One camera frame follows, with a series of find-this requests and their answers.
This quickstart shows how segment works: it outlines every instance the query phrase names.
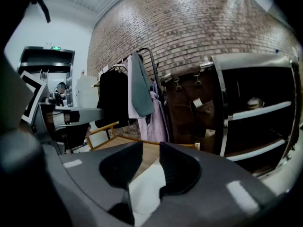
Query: exit sign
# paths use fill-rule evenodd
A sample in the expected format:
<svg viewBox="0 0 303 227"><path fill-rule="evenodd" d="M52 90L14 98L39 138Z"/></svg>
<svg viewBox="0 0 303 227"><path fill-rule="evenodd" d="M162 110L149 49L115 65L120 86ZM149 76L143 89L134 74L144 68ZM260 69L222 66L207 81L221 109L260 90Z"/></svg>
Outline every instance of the exit sign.
<svg viewBox="0 0 303 227"><path fill-rule="evenodd" d="M59 50L61 50L61 47L53 46L53 47L52 47L52 50L59 51Z"/></svg>

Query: black jacket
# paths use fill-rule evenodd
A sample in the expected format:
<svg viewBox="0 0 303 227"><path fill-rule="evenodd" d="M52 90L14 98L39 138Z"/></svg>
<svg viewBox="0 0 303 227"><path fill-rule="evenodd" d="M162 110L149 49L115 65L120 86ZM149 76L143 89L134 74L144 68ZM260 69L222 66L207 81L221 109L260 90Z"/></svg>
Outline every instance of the black jacket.
<svg viewBox="0 0 303 227"><path fill-rule="evenodd" d="M115 70L101 75L97 108L104 110L104 118L95 121L98 128L117 121L114 128L121 128L136 121L128 118L127 75Z"/></svg>
<svg viewBox="0 0 303 227"><path fill-rule="evenodd" d="M63 104L63 98L61 97L61 94L56 90L55 91L55 99L56 99L56 104L58 105L58 106L64 106L64 104Z"/></svg>

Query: white shelf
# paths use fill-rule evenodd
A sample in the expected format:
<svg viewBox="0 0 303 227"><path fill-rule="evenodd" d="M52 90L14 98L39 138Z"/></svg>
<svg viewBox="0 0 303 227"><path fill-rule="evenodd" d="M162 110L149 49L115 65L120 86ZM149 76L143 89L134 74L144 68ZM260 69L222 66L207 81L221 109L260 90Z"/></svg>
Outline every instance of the white shelf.
<svg viewBox="0 0 303 227"><path fill-rule="evenodd" d="M277 148L277 147L283 145L284 143L285 143L285 140L279 140L279 141L277 141L269 146L263 147L261 149L258 149L258 150L255 150L255 151L252 151L249 153L237 155L237 156L227 157L227 159L229 159L231 161L240 161L240 160L244 160L247 158L255 157L255 156L261 155L265 152L268 152L274 148Z"/></svg>
<svg viewBox="0 0 303 227"><path fill-rule="evenodd" d="M100 86L100 80L98 80L95 84L91 85L90 87L99 87Z"/></svg>
<svg viewBox="0 0 303 227"><path fill-rule="evenodd" d="M257 178L260 178L262 179L262 177L268 177L269 175L272 175L272 174L275 174L275 173L278 173L282 170L282 166L284 166L286 163L288 162L287 158L284 157L282 160L280 160L278 166L274 169L271 169L271 170L267 170L265 172L258 172L258 173L253 173L252 175L254 177L257 177Z"/></svg>
<svg viewBox="0 0 303 227"><path fill-rule="evenodd" d="M254 116L261 115L261 114L267 114L269 112L288 107L291 104L292 104L292 102L286 101L286 102L282 102L282 103L271 105L271 106L264 107L264 108L257 108L257 109L253 109L253 110L240 112L240 113L234 113L232 116L229 116L228 119L229 119L229 121L231 121L231 120L238 120L238 119L254 117Z"/></svg>

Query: metal buckle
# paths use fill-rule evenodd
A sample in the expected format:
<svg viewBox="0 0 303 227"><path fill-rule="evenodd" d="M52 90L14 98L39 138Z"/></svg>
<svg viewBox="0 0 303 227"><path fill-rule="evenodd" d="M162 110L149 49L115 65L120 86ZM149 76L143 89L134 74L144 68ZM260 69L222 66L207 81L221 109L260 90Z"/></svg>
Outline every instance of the metal buckle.
<svg viewBox="0 0 303 227"><path fill-rule="evenodd" d="M198 72L197 74L194 73L194 77L197 77L197 81L195 83L196 86L201 86L202 85L202 83L198 79L199 76L200 76L200 72Z"/></svg>
<svg viewBox="0 0 303 227"><path fill-rule="evenodd" d="M180 91L180 90L182 90L182 87L179 85L179 82L180 81L180 79L179 78L177 78L177 79L175 79L174 80L174 82L177 84L177 86L176 86L176 91Z"/></svg>

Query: wooden chair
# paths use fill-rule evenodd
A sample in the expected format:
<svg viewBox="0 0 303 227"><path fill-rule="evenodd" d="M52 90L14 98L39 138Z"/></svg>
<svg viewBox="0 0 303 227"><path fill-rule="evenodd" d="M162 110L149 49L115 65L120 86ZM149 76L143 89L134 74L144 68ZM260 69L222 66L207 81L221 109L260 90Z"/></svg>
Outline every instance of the wooden chair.
<svg viewBox="0 0 303 227"><path fill-rule="evenodd" d="M119 121L114 122L114 123L111 123L111 124L109 124L109 125L106 125L106 126L104 126L104 127L101 127L101 128L99 128L99 129L97 129L97 130L92 131L92 132L91 132L91 135L96 134L96 133L99 133L99 132L101 132L101 131L105 131L105 130L110 129L110 130L112 131L112 133L113 133L113 137L110 138L109 140L107 140L107 141L105 141L105 142L103 142L103 143L97 145L96 147L93 147L92 144L91 144L91 142L90 142L89 137L86 137L87 143L88 143L89 148L90 148L89 150L91 151L91 150L98 149L98 148L102 147L103 145L109 143L110 141L114 140L115 138L117 138L118 136L116 135L116 132L115 132L115 130L114 130L114 126L117 125L117 124L119 124Z"/></svg>
<svg viewBox="0 0 303 227"><path fill-rule="evenodd" d="M97 129L97 130L92 131L92 132L91 132L91 135L96 134L96 133L99 133L99 132L101 132L101 131L105 131L105 130L110 129L110 130L112 131L112 133L113 133L113 137L110 138L109 140L106 140L105 142L103 142L103 143L97 145L96 147L93 147L93 146L92 146L89 137L87 137L86 139L87 139L87 143L88 143L88 145L89 145L90 151L96 150L96 149L100 149L100 148L102 148L102 147L106 148L106 144L107 144L107 143L111 142L112 140L114 140L114 139L116 139L116 138L118 138L118 137L119 137L119 138L126 139L126 140L128 140L128 142L129 142L129 141L141 141L141 142L146 143L146 144L159 145L159 142L146 141L146 140L141 140L141 139L136 139L136 138L131 138L131 137L125 137L125 136L118 136L118 135L116 135L116 132L115 132L115 129L114 129L114 126L117 125L117 124L119 124L119 121L117 121L117 122L115 122L115 123L111 123L111 124L106 125L106 126L104 126L104 127L102 127L102 128L99 128L99 129ZM183 144L182 144L182 146L195 148L195 145L194 145L194 144L190 144L190 145L183 145Z"/></svg>

